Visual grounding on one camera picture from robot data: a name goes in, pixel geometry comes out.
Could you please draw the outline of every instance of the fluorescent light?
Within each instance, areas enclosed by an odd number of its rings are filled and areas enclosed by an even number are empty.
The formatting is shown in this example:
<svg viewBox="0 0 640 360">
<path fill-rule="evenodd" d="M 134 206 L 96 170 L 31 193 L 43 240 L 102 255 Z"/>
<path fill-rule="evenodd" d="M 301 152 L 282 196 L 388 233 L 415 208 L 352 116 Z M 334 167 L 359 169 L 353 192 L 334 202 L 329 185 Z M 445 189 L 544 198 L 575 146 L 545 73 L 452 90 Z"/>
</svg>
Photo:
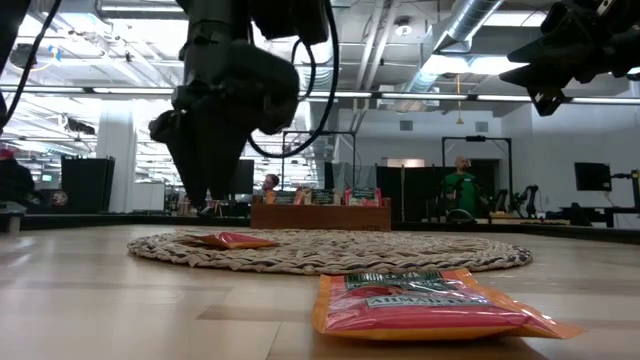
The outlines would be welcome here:
<svg viewBox="0 0 640 360">
<path fill-rule="evenodd" d="M 431 55 L 420 71 L 425 74 L 464 74 L 469 72 L 469 64 L 459 56 Z"/>
<path fill-rule="evenodd" d="M 501 101 L 501 102 L 531 102 L 528 96 L 515 95 L 478 95 L 478 101 Z"/>
<path fill-rule="evenodd" d="M 7 93 L 15 93 L 18 90 L 17 86 L 0 86 L 0 90 Z M 66 87 L 66 86 L 25 86 L 23 93 L 82 93 L 83 88 L 80 87 Z"/>
<path fill-rule="evenodd" d="M 184 12 L 179 6 L 103 6 L 102 11 Z"/>
<path fill-rule="evenodd" d="M 300 96 L 304 96 L 305 92 L 301 91 Z M 336 98 L 348 98 L 348 99 L 370 99 L 372 93 L 370 92 L 358 92 L 358 91 L 336 91 Z M 328 98 L 328 91 L 312 91 L 309 97 L 312 98 Z"/>
<path fill-rule="evenodd" d="M 473 59 L 469 72 L 478 75 L 498 75 L 527 64 L 512 63 L 506 56 L 481 56 Z"/>
<path fill-rule="evenodd" d="M 98 94 L 126 94 L 126 95 L 171 95 L 172 88 L 93 88 Z"/>
<path fill-rule="evenodd" d="M 640 99 L 631 98 L 580 98 L 571 99 L 571 104 L 595 104 L 595 105 L 640 105 Z"/>
<path fill-rule="evenodd" d="M 382 93 L 383 99 L 392 100 L 467 100 L 467 95 L 462 94 L 414 94 L 414 93 Z"/>
</svg>

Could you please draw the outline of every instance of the wooden table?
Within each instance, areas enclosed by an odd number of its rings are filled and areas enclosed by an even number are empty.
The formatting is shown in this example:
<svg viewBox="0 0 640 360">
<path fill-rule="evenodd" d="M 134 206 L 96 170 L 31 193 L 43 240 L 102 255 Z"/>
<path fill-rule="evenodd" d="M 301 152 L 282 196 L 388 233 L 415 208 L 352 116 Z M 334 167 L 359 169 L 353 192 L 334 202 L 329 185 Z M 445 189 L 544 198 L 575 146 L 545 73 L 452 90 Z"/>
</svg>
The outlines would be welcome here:
<svg viewBox="0 0 640 360">
<path fill-rule="evenodd" d="M 316 334 L 317 277 L 191 269 L 126 254 L 172 227 L 0 235 L 2 359 L 597 359 L 640 358 L 640 247 L 482 234 L 530 248 L 526 267 L 477 273 L 558 320 L 572 340 L 372 343 Z"/>
</svg>

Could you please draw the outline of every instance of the computer screen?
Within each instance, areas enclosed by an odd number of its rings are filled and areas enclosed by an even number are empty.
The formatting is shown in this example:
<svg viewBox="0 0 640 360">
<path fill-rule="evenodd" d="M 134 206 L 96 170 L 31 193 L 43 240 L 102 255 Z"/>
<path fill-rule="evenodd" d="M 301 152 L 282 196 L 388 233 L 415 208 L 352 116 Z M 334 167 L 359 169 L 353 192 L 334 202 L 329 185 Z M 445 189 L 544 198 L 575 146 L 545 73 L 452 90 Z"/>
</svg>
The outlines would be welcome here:
<svg viewBox="0 0 640 360">
<path fill-rule="evenodd" d="M 575 170 L 579 191 L 611 191 L 609 164 L 575 163 Z"/>
<path fill-rule="evenodd" d="M 232 194 L 253 194 L 253 160 L 238 160 L 238 167 L 229 187 Z"/>
</svg>

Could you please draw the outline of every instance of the red snack bag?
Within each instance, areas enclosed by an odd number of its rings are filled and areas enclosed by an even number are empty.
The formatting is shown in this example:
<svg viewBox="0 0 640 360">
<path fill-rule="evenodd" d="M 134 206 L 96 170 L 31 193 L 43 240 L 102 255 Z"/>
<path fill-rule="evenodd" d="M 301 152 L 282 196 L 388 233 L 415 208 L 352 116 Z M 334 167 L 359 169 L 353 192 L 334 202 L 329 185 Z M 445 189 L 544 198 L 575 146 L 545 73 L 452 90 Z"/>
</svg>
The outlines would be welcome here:
<svg viewBox="0 0 640 360">
<path fill-rule="evenodd" d="M 182 232 L 194 239 L 225 249 L 253 249 L 278 245 L 278 243 L 271 240 L 258 239 L 252 236 L 230 232 L 221 232 L 217 235 L 215 233 L 206 233 L 197 230 L 183 230 Z"/>
<path fill-rule="evenodd" d="M 583 332 L 478 285 L 469 271 L 322 276 L 313 326 L 373 340 L 566 339 Z"/>
</svg>

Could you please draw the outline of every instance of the woven round rug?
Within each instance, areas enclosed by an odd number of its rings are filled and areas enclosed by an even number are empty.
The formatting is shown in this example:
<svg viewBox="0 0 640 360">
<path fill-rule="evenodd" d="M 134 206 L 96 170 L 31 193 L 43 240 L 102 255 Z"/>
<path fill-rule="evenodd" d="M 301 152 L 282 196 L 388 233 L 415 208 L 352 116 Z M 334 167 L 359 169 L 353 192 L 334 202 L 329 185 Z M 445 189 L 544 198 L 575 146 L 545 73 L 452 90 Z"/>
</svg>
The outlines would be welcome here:
<svg viewBox="0 0 640 360">
<path fill-rule="evenodd" d="M 192 267 L 235 271 L 338 275 L 470 271 L 522 266 L 525 248 L 474 236 L 326 230 L 233 230 L 276 241 L 279 246 L 221 250 L 179 232 L 135 239 L 127 246 L 139 257 Z"/>
</svg>

